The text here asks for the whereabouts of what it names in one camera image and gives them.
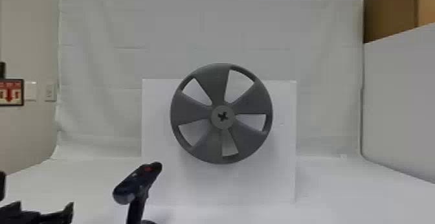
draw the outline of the red sign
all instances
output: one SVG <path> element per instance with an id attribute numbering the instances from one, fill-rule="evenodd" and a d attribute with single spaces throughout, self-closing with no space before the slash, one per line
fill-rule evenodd
<path id="1" fill-rule="evenodd" d="M 0 106 L 23 105 L 23 80 L 0 80 Z"/>

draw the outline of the wheel spoke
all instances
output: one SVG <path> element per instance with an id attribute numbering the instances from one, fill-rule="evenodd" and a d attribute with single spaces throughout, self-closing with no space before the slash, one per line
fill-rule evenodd
<path id="1" fill-rule="evenodd" d="M 253 129 L 239 120 L 234 121 L 229 131 L 241 158 L 250 156 L 258 150 L 267 137 L 266 132 Z"/>
<path id="2" fill-rule="evenodd" d="M 222 104 L 224 101 L 229 71 L 230 65 L 222 63 L 204 67 L 193 74 L 214 105 Z"/>
<path id="3" fill-rule="evenodd" d="M 254 84 L 232 103 L 235 114 L 272 114 L 272 104 L 267 100 L 269 95 L 260 82 Z"/>
<path id="4" fill-rule="evenodd" d="M 179 126 L 210 117 L 212 108 L 177 90 L 172 99 L 172 123 Z"/>
<path id="5" fill-rule="evenodd" d="M 195 146 L 192 147 L 190 152 L 203 161 L 221 162 L 223 156 L 220 130 L 214 128 L 210 129 L 210 131 L 201 137 Z"/>

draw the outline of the white backdrop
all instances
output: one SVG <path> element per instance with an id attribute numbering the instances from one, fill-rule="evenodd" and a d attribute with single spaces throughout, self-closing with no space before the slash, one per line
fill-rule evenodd
<path id="1" fill-rule="evenodd" d="M 214 62 L 298 81 L 300 153 L 356 152 L 362 1 L 60 0 L 54 158 L 139 156 L 141 79 Z"/>

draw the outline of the brown cardboard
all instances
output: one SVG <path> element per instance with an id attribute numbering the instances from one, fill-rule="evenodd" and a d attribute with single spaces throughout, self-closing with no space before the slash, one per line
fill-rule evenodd
<path id="1" fill-rule="evenodd" d="M 435 0 L 364 0 L 364 42 L 435 22 Z"/>

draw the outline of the wheel rim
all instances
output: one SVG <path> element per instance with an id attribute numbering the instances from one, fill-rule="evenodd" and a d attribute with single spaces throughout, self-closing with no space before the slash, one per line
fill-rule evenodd
<path id="1" fill-rule="evenodd" d="M 239 98 L 228 103 L 225 92 L 231 70 L 245 75 L 253 84 Z M 211 106 L 183 93 L 193 79 L 211 99 Z M 265 115 L 262 130 L 240 122 L 236 115 Z M 188 153 L 205 162 L 230 164 L 246 159 L 262 146 L 272 127 L 273 109 L 266 87 L 254 74 L 237 65 L 214 63 L 195 70 L 180 83 L 172 98 L 170 119 L 175 138 Z M 179 126 L 203 119 L 208 119 L 212 127 L 194 145 L 189 144 Z M 224 131 L 230 133 L 238 153 L 223 155 Z"/>

